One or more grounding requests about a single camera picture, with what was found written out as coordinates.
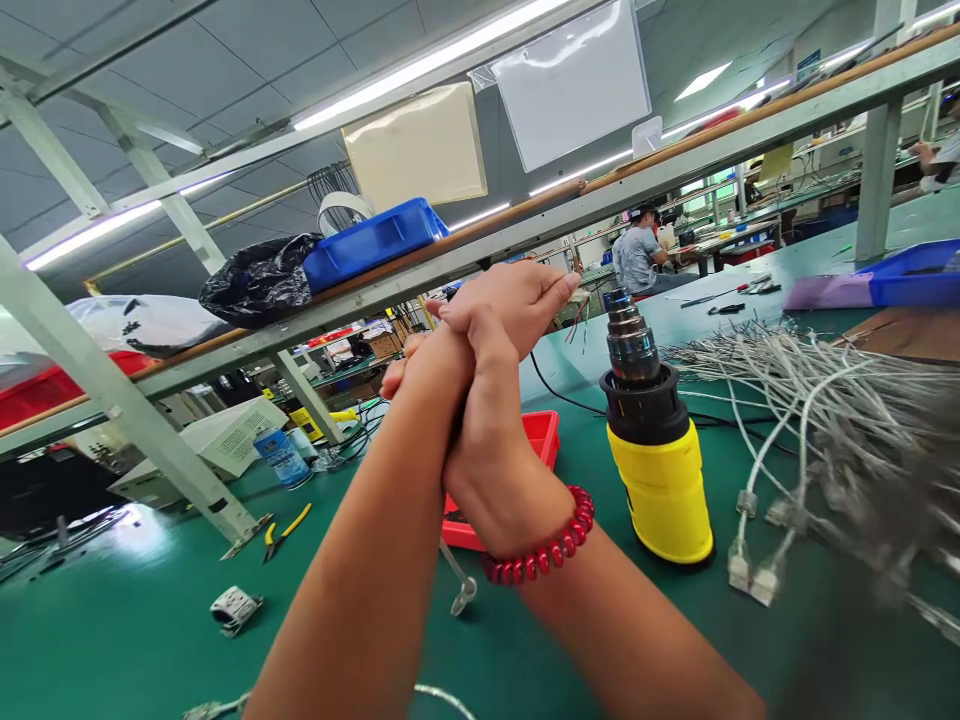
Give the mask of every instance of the factory workstation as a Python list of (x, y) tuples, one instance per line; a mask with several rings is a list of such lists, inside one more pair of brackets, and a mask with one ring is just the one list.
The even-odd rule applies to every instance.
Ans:
[(0, 717), (956, 718), (958, 91), (956, 0), (0, 0)]

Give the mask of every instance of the white board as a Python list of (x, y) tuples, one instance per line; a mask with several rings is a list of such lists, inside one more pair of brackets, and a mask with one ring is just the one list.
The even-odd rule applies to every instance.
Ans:
[(615, 0), (494, 61), (525, 171), (650, 114), (632, 0)]

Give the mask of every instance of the red coiled bracelet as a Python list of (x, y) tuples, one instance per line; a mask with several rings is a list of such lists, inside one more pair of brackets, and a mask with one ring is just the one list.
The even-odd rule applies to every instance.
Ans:
[(511, 560), (497, 560), (490, 553), (483, 557), (483, 569), (487, 580), (494, 585), (522, 585), (524, 579), (533, 582), (537, 579), (537, 570), (541, 575), (550, 574), (550, 565), (558, 570), (563, 567), (564, 558), (572, 558), (577, 548), (587, 541), (587, 533), (593, 529), (593, 500), (590, 493), (577, 485), (567, 488), (577, 507), (573, 517), (555, 540), (548, 540), (547, 544), (534, 550), (528, 555)]

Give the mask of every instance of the red plastic tray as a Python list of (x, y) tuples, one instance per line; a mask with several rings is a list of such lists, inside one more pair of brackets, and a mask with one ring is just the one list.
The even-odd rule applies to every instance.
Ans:
[[(523, 429), (527, 433), (527, 439), (533, 451), (537, 453), (544, 465), (553, 470), (557, 464), (557, 452), (560, 450), (560, 415), (553, 410), (527, 413), (523, 416)], [(485, 552), (486, 548), (469, 523), (449, 519), (452, 513), (458, 512), (457, 504), (447, 495), (443, 508), (441, 537), (451, 547)]]
[[(142, 353), (129, 351), (110, 353), (110, 357), (125, 375), (132, 375), (160, 362)], [(83, 390), (80, 386), (59, 367), (44, 370), (36, 377), (0, 392), (0, 430), (81, 395)]]

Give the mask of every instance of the white plastic bag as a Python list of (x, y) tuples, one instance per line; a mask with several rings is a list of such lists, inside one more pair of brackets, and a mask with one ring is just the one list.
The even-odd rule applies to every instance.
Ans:
[[(102, 295), (67, 305), (104, 352), (133, 351), (166, 358), (216, 337), (231, 326), (191, 298)], [(0, 391), (55, 363), (9, 312), (0, 307)]]

